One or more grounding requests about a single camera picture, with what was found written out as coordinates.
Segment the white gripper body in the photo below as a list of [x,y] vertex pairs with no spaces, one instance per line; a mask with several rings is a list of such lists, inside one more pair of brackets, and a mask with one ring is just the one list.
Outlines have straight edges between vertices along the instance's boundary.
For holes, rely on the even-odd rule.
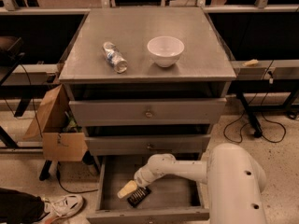
[[155,181],[155,175],[147,168],[139,168],[135,172],[134,181],[139,187],[145,188]]

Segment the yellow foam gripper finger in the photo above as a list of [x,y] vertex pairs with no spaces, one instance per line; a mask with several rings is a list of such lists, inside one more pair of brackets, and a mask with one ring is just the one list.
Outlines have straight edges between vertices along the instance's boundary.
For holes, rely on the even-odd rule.
[[130,180],[119,192],[118,192],[118,197],[120,199],[126,197],[130,193],[136,191],[138,188],[138,185],[134,180]]

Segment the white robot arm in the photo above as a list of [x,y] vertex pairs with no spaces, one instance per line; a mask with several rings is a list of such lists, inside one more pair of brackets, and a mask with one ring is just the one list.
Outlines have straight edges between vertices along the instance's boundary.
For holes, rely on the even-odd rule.
[[207,161],[179,161],[155,154],[118,192],[124,198],[166,176],[176,175],[207,185],[210,224],[267,224],[262,196],[266,175],[243,148],[231,143],[214,147]]

